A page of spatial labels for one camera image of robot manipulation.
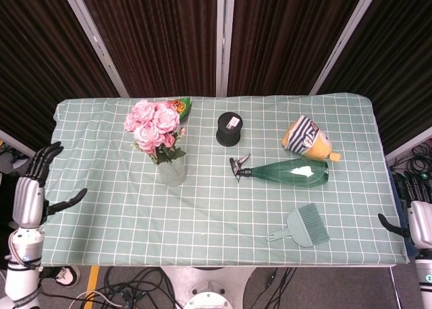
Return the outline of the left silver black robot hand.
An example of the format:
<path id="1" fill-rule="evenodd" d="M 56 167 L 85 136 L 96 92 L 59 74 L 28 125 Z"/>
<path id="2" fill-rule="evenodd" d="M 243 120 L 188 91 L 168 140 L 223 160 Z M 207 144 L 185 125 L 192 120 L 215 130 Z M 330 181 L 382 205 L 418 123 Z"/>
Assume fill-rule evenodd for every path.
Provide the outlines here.
<path id="1" fill-rule="evenodd" d="M 49 174 L 49 166 L 54 158 L 63 151 L 60 142 L 41 148 L 32 158 L 23 177 L 16 184 L 13 220 L 19 227 L 35 229 L 46 222 L 47 217 L 75 206 L 86 195 L 87 189 L 81 189 L 70 200 L 49 204 L 45 198 L 45 184 Z"/>

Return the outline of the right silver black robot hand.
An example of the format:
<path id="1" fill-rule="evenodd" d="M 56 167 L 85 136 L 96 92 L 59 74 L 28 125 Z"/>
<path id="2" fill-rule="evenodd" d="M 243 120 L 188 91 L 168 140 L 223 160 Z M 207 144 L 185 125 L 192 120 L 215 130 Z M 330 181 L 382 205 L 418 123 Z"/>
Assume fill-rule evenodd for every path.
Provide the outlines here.
<path id="1" fill-rule="evenodd" d="M 408 215 L 407 227 L 397 227 L 392 225 L 387 218 L 379 213 L 378 218 L 380 223 L 388 231 L 409 238 L 414 247 L 421 250 L 431 250 L 431 203 L 419 200 L 416 195 L 413 181 L 407 176 L 396 173 L 402 182 L 402 192 L 406 201 L 406 210 Z"/>

